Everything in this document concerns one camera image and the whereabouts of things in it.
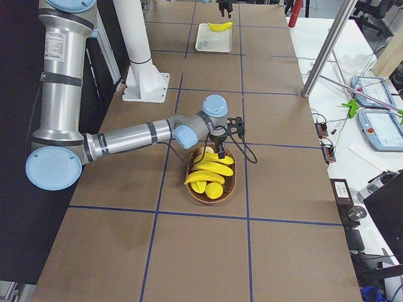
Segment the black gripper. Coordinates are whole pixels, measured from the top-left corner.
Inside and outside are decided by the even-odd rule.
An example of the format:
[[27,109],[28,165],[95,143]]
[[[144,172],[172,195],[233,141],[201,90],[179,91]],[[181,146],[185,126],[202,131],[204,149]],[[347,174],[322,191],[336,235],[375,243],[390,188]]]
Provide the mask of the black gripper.
[[[221,17],[224,17],[224,9],[230,9],[232,8],[232,3],[228,0],[219,0],[219,8],[220,8],[220,13]],[[228,18],[232,17],[232,10],[228,10]]]
[[217,149],[217,154],[219,159],[224,159],[225,158],[225,149],[223,146],[223,143],[227,139],[227,133],[226,132],[214,132],[209,134],[209,139],[216,144],[216,149]]

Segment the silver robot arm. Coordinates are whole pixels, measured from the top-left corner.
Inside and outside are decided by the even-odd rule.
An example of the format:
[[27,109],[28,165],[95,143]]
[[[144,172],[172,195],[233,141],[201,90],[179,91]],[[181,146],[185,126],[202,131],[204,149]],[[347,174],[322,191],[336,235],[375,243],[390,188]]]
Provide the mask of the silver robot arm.
[[96,105],[83,82],[98,75],[89,71],[89,65],[99,59],[105,61],[112,87],[118,86],[122,72],[96,1],[40,1],[38,17],[45,27],[40,126],[30,136],[25,164],[33,185],[63,190],[79,179],[84,165],[100,157],[172,139],[184,149],[203,137],[222,147],[228,108],[216,94],[206,97],[193,116],[176,115],[102,132],[107,103]]

